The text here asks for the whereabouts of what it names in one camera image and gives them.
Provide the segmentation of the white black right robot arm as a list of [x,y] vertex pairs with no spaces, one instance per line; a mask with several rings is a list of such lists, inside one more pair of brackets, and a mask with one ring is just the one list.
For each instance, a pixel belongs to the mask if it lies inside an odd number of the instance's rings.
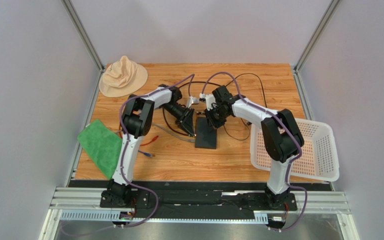
[[204,113],[209,126],[214,129],[224,126],[229,116],[242,118],[261,129],[265,150],[271,158],[269,180],[264,191],[269,204],[281,204],[290,192],[292,162],[302,155],[304,145],[292,112],[288,109],[272,110],[241,94],[232,95],[224,85],[211,94],[201,93],[199,98],[206,104]]

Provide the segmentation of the black network switch box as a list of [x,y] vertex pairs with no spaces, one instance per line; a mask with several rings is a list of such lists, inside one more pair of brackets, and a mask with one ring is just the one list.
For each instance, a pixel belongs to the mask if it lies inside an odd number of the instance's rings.
[[205,117],[198,117],[196,119],[195,134],[195,148],[211,150],[217,148],[217,131],[208,125]]

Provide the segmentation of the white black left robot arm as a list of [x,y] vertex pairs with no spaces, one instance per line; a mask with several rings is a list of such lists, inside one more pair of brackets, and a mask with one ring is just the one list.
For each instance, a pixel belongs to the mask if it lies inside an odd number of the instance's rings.
[[176,118],[175,124],[189,137],[195,136],[194,110],[178,103],[183,97],[176,86],[161,84],[145,95],[131,94],[121,106],[122,147],[116,170],[102,197],[121,206],[132,199],[133,172],[140,144],[151,129],[154,110],[162,108]]

